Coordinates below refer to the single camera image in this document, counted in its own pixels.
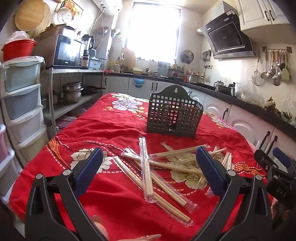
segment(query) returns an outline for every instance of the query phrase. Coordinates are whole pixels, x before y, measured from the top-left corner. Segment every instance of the black countertop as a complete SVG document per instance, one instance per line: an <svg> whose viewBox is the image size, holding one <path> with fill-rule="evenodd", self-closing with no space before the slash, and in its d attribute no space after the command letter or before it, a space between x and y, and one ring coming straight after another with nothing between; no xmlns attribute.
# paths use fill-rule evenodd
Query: black countertop
<svg viewBox="0 0 296 241"><path fill-rule="evenodd" d="M148 80L163 81L163 82L172 83L172 84L176 84L176 85L182 85L182 86L206 93L207 95L210 95L214 98L222 100L228 104L236 105L236 106L252 113L253 115L266 121L267 123L273 125L275 128L279 129L280 131L285 133L287 136L289 136L293 141L296 142L296 128L293 127L292 125L288 124L287 122L285 122L284 120L282 120L278 116L276 116L272 113L269 113L266 110L264 110L258 106L244 102L244 101L234 98L232 96L225 95L225 94L222 94L222 93L210 90L210 89L203 88L202 86L204 86L204 84L198 84L199 86L197 86L197 85L192 85L192 84L183 83L183 82L179 82L179 81L168 80L168 79L161 78L161 77L150 77L150 76L136 75L136 74L114 74L113 73L113 74L108 74L108 75L109 76L118 76L118 77L120 76L120 77L139 78L139 79L145 78Z"/></svg>

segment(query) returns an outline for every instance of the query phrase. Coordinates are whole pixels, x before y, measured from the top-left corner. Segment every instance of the white cabinet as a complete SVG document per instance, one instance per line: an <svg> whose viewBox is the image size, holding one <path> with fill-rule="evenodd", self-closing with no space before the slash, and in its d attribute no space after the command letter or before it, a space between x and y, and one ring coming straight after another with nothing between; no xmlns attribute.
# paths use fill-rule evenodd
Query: white cabinet
<svg viewBox="0 0 296 241"><path fill-rule="evenodd" d="M274 126L235 105L231 107L227 122L257 148L265 139L261 147L264 151L275 130Z"/></svg>
<svg viewBox="0 0 296 241"><path fill-rule="evenodd" d="M136 85L133 78L130 78L128 86L128 94L135 98L149 99L150 94L153 93L155 87L155 80L143 79L143 85L139 83Z"/></svg>
<svg viewBox="0 0 296 241"><path fill-rule="evenodd" d="M241 30L272 24L263 0L235 0Z"/></svg>
<svg viewBox="0 0 296 241"><path fill-rule="evenodd" d="M154 84L154 93L158 93L163 91L166 87L173 85L172 83L162 82L162 81L155 81Z"/></svg>
<svg viewBox="0 0 296 241"><path fill-rule="evenodd" d="M289 23L272 0L235 0L241 30L259 26Z"/></svg>
<svg viewBox="0 0 296 241"><path fill-rule="evenodd" d="M289 23L284 13L281 11L278 5L276 5L274 1L264 0L264 3L268 9L272 24Z"/></svg>
<svg viewBox="0 0 296 241"><path fill-rule="evenodd" d="M189 96L191 99L196 100L203 105L205 102L206 94L203 92L191 89Z"/></svg>
<svg viewBox="0 0 296 241"><path fill-rule="evenodd" d="M103 79L102 86L106 88L103 90L103 94L108 93L128 93L128 82L127 77L117 77L117 76L105 76Z"/></svg>
<svg viewBox="0 0 296 241"><path fill-rule="evenodd" d="M296 160L296 143L284 133L278 129L275 129L266 149L266 153L269 151L268 155L271 157L271 159L273 159L273 161L279 166L281 170L286 172L287 169L283 166L283 164L272 155L272 151L275 147L278 147L287 156Z"/></svg>
<svg viewBox="0 0 296 241"><path fill-rule="evenodd" d="M206 95L203 106L204 110L207 112L212 113L220 118L223 118L224 116L224 120L227 121L231 110L230 104L225 103L222 100L218 100L212 96Z"/></svg>

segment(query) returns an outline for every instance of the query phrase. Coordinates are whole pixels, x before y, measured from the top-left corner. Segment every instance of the wicker basket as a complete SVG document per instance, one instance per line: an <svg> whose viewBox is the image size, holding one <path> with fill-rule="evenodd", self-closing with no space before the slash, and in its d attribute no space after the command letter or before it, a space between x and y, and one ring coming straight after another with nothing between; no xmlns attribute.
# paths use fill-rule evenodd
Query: wicker basket
<svg viewBox="0 0 296 241"><path fill-rule="evenodd" d="M194 138L202 113L202 104L182 87L170 85L150 95L147 132Z"/></svg>

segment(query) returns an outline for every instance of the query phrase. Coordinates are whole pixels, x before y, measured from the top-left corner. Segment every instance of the blue gripper pad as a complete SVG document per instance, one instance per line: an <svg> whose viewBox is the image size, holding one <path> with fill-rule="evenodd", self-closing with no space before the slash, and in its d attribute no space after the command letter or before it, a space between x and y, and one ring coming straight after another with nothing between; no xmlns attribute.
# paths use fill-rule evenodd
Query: blue gripper pad
<svg viewBox="0 0 296 241"><path fill-rule="evenodd" d="M86 160L79 161L78 164L74 167L74 169L76 167L81 168L80 173L76 176L75 187L73 189L74 195L77 198L87 191L92 179L94 178L96 172L103 162L103 158L103 151L97 148L90 154L90 156ZM78 166L79 164L83 165L83 162L85 162L85 165L83 167Z"/></svg>
<svg viewBox="0 0 296 241"><path fill-rule="evenodd" d="M196 160L212 192L222 199L226 193L226 169L220 161L214 160L204 147L196 150Z"/></svg>
<svg viewBox="0 0 296 241"><path fill-rule="evenodd" d="M291 165L290 158L283 153L279 148L275 147L272 154L285 166L289 167Z"/></svg>

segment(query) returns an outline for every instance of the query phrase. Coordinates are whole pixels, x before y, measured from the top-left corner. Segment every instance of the red tablecloth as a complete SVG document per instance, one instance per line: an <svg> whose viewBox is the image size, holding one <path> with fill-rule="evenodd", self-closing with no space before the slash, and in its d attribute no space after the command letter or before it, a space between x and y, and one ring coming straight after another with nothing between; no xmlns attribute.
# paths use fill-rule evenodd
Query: red tablecloth
<svg viewBox="0 0 296 241"><path fill-rule="evenodd" d="M229 128L215 116L204 113L195 139L146 133L148 112L147 100L135 99L123 94L104 95L93 107L67 128L61 131L42 151L27 164L16 180L10 196L12 210L22 219L25 217L29 191L38 173L45 176L59 175L64 169L73 167L84 160L95 147L108 151L109 156L121 154L127 146L139 153L139 135L146 137L148 152L166 151L161 142L173 149L209 144L227 148L233 154L235 170L243 176L264 175L253 158L253 152L245 138ZM125 159L132 171L140 174L130 159ZM143 235L162 234L161 240L190 240L201 228L215 208L219 198L208 198L204 190L198 189L199 176L177 173L167 169L157 169L174 188L189 200L198 204L193 214L189 214L168 195L155 191L192 218L194 225L186 227L170 217L156 204L144 201L140 190L121 170L112 158L107 158L91 182L80 202L90 217L99 215L109 232L110 240L132 239ZM68 228L74 229L65 214L65 208L58 198L58 206ZM229 228L238 211L237 201L232 215L225 226Z"/></svg>

